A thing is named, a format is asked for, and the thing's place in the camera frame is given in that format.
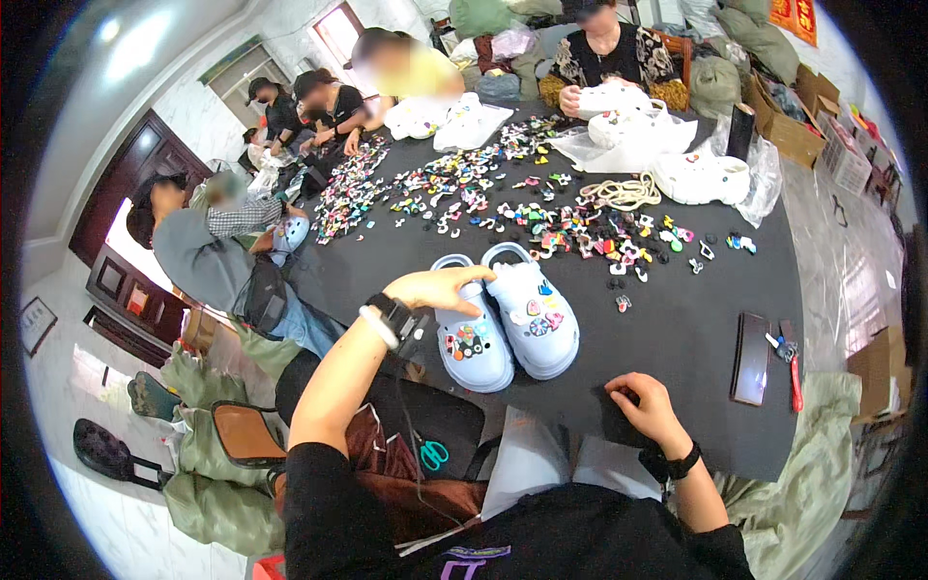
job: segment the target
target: hand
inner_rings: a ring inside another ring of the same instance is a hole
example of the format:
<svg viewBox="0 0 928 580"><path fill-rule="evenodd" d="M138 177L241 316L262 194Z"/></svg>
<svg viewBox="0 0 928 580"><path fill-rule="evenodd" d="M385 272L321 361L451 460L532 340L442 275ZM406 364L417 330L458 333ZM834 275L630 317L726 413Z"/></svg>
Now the hand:
<svg viewBox="0 0 928 580"><path fill-rule="evenodd" d="M316 138L313 139L313 143L315 143L318 147L334 136L335 129L329 129L328 131L323 131L322 133L316 133Z"/></svg>
<svg viewBox="0 0 928 580"><path fill-rule="evenodd" d="M248 253L258 253L259 251L269 251L274 248L274 230L276 228L272 227L261 236L258 237L248 248Z"/></svg>
<svg viewBox="0 0 928 580"><path fill-rule="evenodd" d="M345 155L351 157L357 155L357 142L361 138L361 134L357 129L353 129L351 134L348 135L348 138L345 139Z"/></svg>
<svg viewBox="0 0 928 580"><path fill-rule="evenodd" d="M292 205L289 203L287 204L287 213L292 217L304 217L306 219L309 219L309 216L306 215L306 212L296 207L295 205Z"/></svg>
<svg viewBox="0 0 928 580"><path fill-rule="evenodd" d="M558 100L565 115L576 117L580 110L580 87L576 84L565 86L561 89Z"/></svg>
<svg viewBox="0 0 928 580"><path fill-rule="evenodd" d="M628 373L606 383L606 393L635 429L661 446L667 459L682 459L690 453L692 440L674 415L667 388L654 377ZM640 399L637 405L629 399L632 395Z"/></svg>
<svg viewBox="0 0 928 580"><path fill-rule="evenodd" d="M456 310L463 315L476 318L482 314L480 308L458 296L458 290L471 280L495 279L496 274L493 270L484 265L442 268L406 274L391 282L383 293L409 308L431 306L441 310Z"/></svg>

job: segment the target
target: table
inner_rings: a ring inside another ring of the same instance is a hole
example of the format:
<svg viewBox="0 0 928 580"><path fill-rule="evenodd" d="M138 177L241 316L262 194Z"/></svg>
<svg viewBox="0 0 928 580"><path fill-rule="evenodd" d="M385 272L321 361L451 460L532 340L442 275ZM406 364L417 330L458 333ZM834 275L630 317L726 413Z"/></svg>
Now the table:
<svg viewBox="0 0 928 580"><path fill-rule="evenodd" d="M522 103L511 121L529 114L548 114L541 103ZM713 122L700 120L694 143L712 131ZM397 173L415 169L441 157L432 149L430 139L404 140L394 143L374 178L390 180ZM507 172L504 188L494 187L491 206L506 200L510 205L539 201L527 189L511 189L527 175L543 176L552 172L569 172L570 162L551 150L550 163L534 165L524 161L500 167ZM588 174L584 183L604 179L621 179L608 174ZM454 199L444 198L444 210ZM558 197L552 205L562 205ZM306 203L311 210L314 203ZM699 256L699 244L684 244L684 251L671 252L669 264L651 265L647 283L634 274L626 275L624 290L609 290L609 263L594 253L583 260L576 250L570 254L556 252L541 261L548 279L571 304L580 327L580 350L571 367L553 380L537 381L517 365L513 383L490 396L502 402L557 421L568 429L604 437L633 446L647 440L625 419L618 407L605 396L602 386L620 374L638 371L663 382L683 426L699 442L710 469L741 477L776 481L789 456L796 416L791 411L791 387L788 366L771 358L764 404L760 407L731 402L728 393L734 368L738 335L738 316L749 311L774 323L788 318L793 322L795 340L803 343L802 299L799 275L789 222L778 200L773 212L754 230L738 212L719 202L707 205L680 205L664 200L646 206L644 212L662 221L669 214L675 224L695 232L697 238L714 233L719 242L713 247L715 259ZM394 223L401 217L401 227ZM492 232L471 226L463 218L458 222L459 238L439 235L435 229L424 231L421 218L389 211L389 205L377 207L368 219L373 228L359 227L352 234L320 246L311 239L297 250L298 260L288 273L291 285L306 302L345 325L357 317L357 308L373 293L408 272L424 270L448 253L465 253L477 263L490 248ZM507 227L506 239L515 226ZM731 230L751 237L757 255L733 250L725 245ZM355 241L363 234L363 241ZM521 244L529 246L531 236L522 231ZM690 257L705 263L694 275ZM625 294L632 307L618 312L615 298ZM451 394L461 394L444 370L437 340L424 341L414 357L427 369L427 382Z"/></svg>

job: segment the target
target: door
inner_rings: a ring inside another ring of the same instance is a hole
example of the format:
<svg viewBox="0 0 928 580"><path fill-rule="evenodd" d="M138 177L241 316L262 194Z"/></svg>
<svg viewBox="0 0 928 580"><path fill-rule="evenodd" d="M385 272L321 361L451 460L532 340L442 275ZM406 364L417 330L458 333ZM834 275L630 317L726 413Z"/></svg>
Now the door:
<svg viewBox="0 0 928 580"><path fill-rule="evenodd" d="M92 266L125 198L154 173L187 173L187 198L193 188L213 173L149 110L122 142L84 205L69 247Z"/></svg>
<svg viewBox="0 0 928 580"><path fill-rule="evenodd" d="M165 345L170 347L180 336L183 309L187 305L152 282L107 244L103 244L90 269L87 290L124 326L131 325L127 329L136 337L164 348ZM126 344L116 344L132 352Z"/></svg>

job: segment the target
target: black phone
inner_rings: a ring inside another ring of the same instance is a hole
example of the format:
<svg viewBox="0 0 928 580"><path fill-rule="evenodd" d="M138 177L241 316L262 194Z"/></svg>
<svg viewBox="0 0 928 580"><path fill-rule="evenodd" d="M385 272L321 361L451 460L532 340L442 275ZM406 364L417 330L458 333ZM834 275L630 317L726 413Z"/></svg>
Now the black phone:
<svg viewBox="0 0 928 580"><path fill-rule="evenodd" d="M731 400L761 406L767 388L767 362L770 343L767 334L770 322L750 312L738 318L738 351L735 354L735 376L731 381Z"/></svg>

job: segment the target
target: rope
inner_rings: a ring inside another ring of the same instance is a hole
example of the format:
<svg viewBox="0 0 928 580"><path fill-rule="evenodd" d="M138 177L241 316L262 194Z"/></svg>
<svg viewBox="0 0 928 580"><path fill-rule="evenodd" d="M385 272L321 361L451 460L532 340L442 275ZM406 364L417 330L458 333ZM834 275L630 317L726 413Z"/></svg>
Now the rope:
<svg viewBox="0 0 928 580"><path fill-rule="evenodd" d="M654 186L654 177L643 172L639 179L617 182L607 180L580 189L580 197L594 200L597 207L609 206L621 212L631 212L645 203L661 202L661 191Z"/></svg>

